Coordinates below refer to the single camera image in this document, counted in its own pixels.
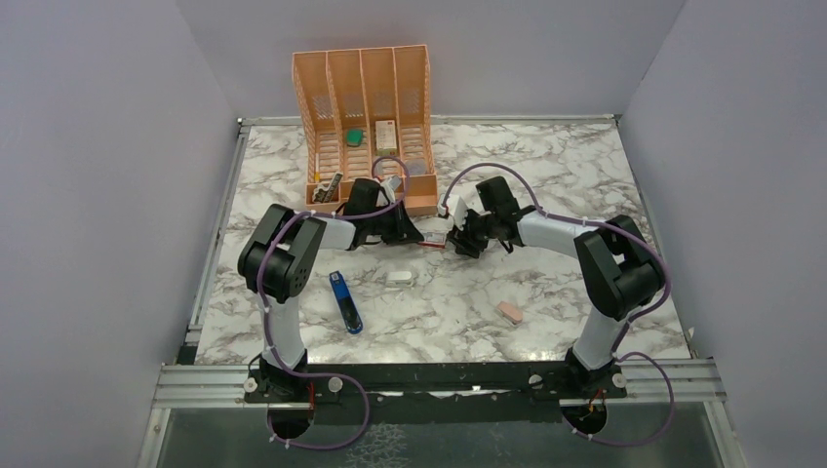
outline pink eraser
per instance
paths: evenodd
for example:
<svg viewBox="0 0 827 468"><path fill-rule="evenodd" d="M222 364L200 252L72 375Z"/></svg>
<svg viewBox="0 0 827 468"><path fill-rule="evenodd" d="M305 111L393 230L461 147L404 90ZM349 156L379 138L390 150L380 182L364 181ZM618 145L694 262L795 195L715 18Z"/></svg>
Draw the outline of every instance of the pink eraser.
<svg viewBox="0 0 827 468"><path fill-rule="evenodd" d="M508 302L500 302L496 305L496 309L502 312L502 316L508 319L514 325L523 323L523 311L518 309L513 304Z"/></svg>

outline white marble surface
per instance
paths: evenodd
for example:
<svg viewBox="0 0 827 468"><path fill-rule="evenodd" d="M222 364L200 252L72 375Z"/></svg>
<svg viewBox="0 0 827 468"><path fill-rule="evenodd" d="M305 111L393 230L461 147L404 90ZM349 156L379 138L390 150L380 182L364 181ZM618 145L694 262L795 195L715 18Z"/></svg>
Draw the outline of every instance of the white marble surface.
<svg viewBox="0 0 827 468"><path fill-rule="evenodd" d="M627 214L649 238L642 205L614 125L449 126L431 130L439 186L465 167L506 162L535 187L546 210L578 217ZM271 203L303 208L307 149L299 127L254 127L223 239L197 364L247 362L262 347L252 292L236 261ZM480 170L457 186L474 200L474 184L497 175ZM528 195L507 177L515 196ZM416 219L421 231L447 231L439 218ZM359 308L364 330L344 329L328 281L339 270ZM389 290L388 271L411 270L414 286ZM494 309L509 301L525 314L514 326ZM559 360L577 338L589 301L577 261L558 253L492 244L479 260L420 246L321 251L301 295L301 334L315 363L444 363ZM635 323L620 352L688 358L672 301Z"/></svg>

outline blue box cutter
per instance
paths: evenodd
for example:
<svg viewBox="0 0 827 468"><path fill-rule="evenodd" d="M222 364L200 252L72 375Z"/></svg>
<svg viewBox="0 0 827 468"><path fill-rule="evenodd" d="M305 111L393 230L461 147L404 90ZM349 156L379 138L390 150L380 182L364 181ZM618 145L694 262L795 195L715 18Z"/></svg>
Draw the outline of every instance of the blue box cutter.
<svg viewBox="0 0 827 468"><path fill-rule="evenodd" d="M345 327L352 334L361 332L362 318L359 317L353 297L350 296L350 291L344 283L344 277L338 271L331 273L331 287L334 289L338 310L341 312L341 318L344 319Z"/></svg>

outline table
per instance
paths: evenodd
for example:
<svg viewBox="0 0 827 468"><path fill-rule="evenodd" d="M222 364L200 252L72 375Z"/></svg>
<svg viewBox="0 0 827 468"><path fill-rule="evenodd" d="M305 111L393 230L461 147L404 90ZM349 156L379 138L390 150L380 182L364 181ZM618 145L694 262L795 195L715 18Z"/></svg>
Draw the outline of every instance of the table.
<svg viewBox="0 0 827 468"><path fill-rule="evenodd" d="M483 161L507 164L534 187L543 207L576 217L632 216L648 241L649 224L613 123L546 125L434 125L439 187ZM253 127L222 239L196 364L240 364L261 351L255 296L236 262L272 203L303 209L307 148L301 127ZM498 175L473 172L456 193L480 210L474 185ZM530 199L506 178L521 205ZM449 222L418 218L420 231L447 231ZM346 332L328 274L340 271L365 327ZM389 289L389 271L410 270L415 284ZM311 363L448 363L561 360L579 336L590 303L575 259L492 243L478 259L421 246L363 246L321 251L300 296L301 334ZM524 311L514 326L495 310L508 301ZM655 358L688 358L672 301L637 321L619 351Z"/></svg>

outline green block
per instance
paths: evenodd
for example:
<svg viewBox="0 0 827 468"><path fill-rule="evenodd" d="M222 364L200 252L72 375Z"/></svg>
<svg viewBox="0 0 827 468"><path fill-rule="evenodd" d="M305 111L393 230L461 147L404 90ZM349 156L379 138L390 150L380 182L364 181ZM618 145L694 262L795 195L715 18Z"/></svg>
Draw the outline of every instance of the green block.
<svg viewBox="0 0 827 468"><path fill-rule="evenodd" d="M359 129L351 129L347 131L347 135L345 136L345 144L348 146L359 146L362 144L362 138L365 137L365 132L362 132Z"/></svg>

